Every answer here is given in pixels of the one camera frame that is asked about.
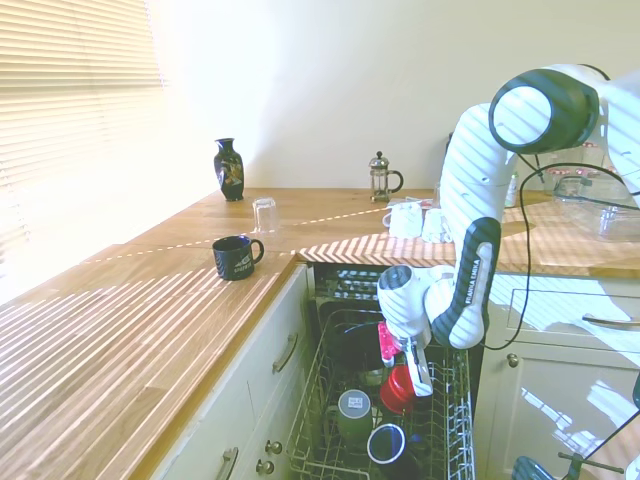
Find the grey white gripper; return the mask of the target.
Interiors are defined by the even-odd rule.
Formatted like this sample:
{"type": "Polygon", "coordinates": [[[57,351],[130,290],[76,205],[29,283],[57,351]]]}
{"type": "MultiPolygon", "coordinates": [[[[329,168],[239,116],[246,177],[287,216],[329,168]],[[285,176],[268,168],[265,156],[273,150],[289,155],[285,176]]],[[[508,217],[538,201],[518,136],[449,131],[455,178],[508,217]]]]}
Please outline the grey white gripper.
{"type": "Polygon", "coordinates": [[[415,336],[400,338],[397,343],[405,354],[409,375],[417,397],[433,394],[433,385],[426,360],[425,349],[429,345],[431,334],[423,331],[415,336]]]}

